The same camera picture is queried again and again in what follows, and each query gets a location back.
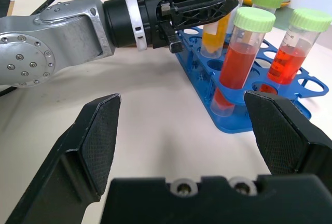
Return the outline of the red liquid tube green cap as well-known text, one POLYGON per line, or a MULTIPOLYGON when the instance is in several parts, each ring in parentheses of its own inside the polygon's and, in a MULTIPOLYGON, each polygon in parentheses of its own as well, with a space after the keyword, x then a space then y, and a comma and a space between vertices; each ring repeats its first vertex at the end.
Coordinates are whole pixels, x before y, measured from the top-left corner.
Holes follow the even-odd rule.
POLYGON ((219 82, 228 89, 243 88, 265 34, 272 30, 275 15, 269 11, 241 7, 234 17, 234 28, 223 62, 219 82))
POLYGON ((289 26, 267 72, 267 78, 280 85, 290 84, 322 32, 332 23, 332 16, 312 9, 295 9, 289 26))

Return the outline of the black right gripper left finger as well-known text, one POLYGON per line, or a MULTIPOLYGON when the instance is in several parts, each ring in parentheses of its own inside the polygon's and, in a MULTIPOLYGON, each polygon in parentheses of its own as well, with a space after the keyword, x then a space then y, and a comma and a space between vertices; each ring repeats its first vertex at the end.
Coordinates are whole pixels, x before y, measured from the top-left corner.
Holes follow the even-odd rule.
POLYGON ((99 202, 113 162, 120 94, 83 106, 58 138, 5 224, 81 224, 99 202))

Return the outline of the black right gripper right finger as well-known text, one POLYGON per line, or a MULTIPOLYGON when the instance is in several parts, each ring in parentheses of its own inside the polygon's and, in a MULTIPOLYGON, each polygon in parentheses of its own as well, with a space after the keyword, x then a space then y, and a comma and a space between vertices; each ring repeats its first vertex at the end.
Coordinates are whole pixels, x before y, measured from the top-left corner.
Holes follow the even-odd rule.
POLYGON ((314 174, 332 183, 332 139, 282 96, 247 91, 256 144, 272 174, 314 174))

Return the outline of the blue test tube rack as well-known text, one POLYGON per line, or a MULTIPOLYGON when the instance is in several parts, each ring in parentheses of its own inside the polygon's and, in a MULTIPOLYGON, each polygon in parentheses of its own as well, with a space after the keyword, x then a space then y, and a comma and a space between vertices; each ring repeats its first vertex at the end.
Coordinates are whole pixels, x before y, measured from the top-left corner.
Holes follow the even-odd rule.
POLYGON ((228 89, 219 83, 220 70, 227 50, 224 49, 222 56, 217 59, 202 56, 200 53, 202 30, 198 27, 192 28, 191 31, 179 31, 178 36, 183 43, 183 51, 176 54, 177 59, 213 123, 225 133, 252 130, 251 120, 244 103, 244 94, 246 91, 258 91, 263 84, 273 87, 278 95, 288 98, 308 119, 311 118, 311 113, 298 100, 324 96, 329 92, 326 84, 316 77, 310 76, 304 68, 300 69, 300 74, 296 75, 290 85, 279 85, 270 81, 267 78, 268 69, 259 64, 259 61, 272 63, 273 59, 267 54, 277 52, 276 47, 267 40, 263 41, 243 88, 240 90, 228 89), (212 112, 211 102, 215 89, 219 89, 227 100, 235 105, 231 116, 221 117, 212 112))

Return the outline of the yellow liquid test tube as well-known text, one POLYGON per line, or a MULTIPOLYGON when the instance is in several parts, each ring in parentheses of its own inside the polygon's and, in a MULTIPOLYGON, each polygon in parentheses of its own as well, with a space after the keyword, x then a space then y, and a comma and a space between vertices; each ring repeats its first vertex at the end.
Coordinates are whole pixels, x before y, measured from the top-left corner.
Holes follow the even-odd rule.
POLYGON ((203 56, 211 59, 221 56, 230 16, 229 13, 218 22, 204 25, 200 51, 203 56))

